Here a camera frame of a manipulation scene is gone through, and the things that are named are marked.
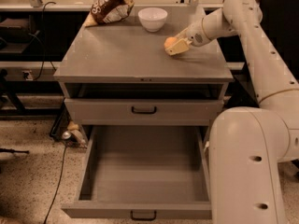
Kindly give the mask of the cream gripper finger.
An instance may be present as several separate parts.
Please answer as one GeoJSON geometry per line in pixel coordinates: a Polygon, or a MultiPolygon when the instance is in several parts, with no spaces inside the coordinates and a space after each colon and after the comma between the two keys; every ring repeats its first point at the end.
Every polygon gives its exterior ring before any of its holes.
{"type": "Polygon", "coordinates": [[[184,39],[187,37],[187,28],[185,28],[184,30],[182,30],[181,32],[179,32],[177,35],[176,35],[176,38],[177,39],[184,39]]]}
{"type": "Polygon", "coordinates": [[[174,45],[165,49],[165,52],[171,56],[180,54],[185,51],[188,51],[190,49],[190,44],[191,44],[191,41],[188,40],[187,38],[178,39],[178,41],[174,45]]]}

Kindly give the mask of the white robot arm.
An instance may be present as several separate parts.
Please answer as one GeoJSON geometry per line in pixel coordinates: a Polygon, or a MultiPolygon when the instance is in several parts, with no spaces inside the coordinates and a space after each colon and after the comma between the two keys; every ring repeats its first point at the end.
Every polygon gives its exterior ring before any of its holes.
{"type": "Polygon", "coordinates": [[[238,35],[257,107],[234,107],[209,136],[213,224],[289,224],[278,164],[299,157],[299,83],[260,25],[256,0],[224,0],[221,8],[164,42],[167,54],[238,35]]]}

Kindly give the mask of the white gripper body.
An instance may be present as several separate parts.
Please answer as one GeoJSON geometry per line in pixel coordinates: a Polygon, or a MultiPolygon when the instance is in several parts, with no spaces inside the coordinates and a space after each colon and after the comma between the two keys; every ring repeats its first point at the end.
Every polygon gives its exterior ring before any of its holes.
{"type": "Polygon", "coordinates": [[[185,39],[188,45],[201,47],[206,44],[206,35],[202,20],[191,23],[185,30],[185,39]]]}

